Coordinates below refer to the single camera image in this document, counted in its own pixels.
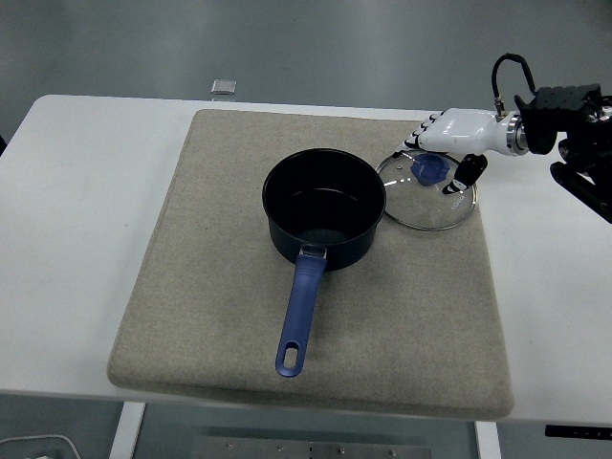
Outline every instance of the pan handle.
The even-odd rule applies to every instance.
[[[286,378],[299,375],[304,366],[318,284],[326,265],[324,254],[307,254],[303,249],[295,261],[294,285],[276,353],[276,371]],[[295,353],[295,364],[285,366],[285,362],[291,359],[287,355],[290,349],[295,349],[290,352],[290,354]]]

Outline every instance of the blue lid knob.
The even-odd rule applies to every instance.
[[[417,156],[410,170],[422,186],[432,186],[446,179],[450,165],[440,155],[422,153]]]

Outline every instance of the black saucepan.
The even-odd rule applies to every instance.
[[[385,200],[374,168],[344,151],[300,151],[268,175],[263,204],[270,236],[276,249],[295,263],[276,354],[280,375],[291,378],[301,372],[323,272],[350,266],[367,253]],[[290,349],[295,363],[288,363]]]

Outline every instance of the glass lid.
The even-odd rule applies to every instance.
[[[452,194],[457,162],[448,155],[413,149],[388,157],[376,168],[386,189],[385,213],[416,230],[447,230],[466,220],[476,208],[476,185]]]

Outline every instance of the felt pad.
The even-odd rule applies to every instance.
[[[418,123],[202,110],[191,124],[108,363],[121,387],[217,401],[492,419],[513,405],[478,209],[424,232],[383,217],[365,257],[325,273],[306,362],[274,359],[294,265],[261,191],[296,151],[373,166]]]

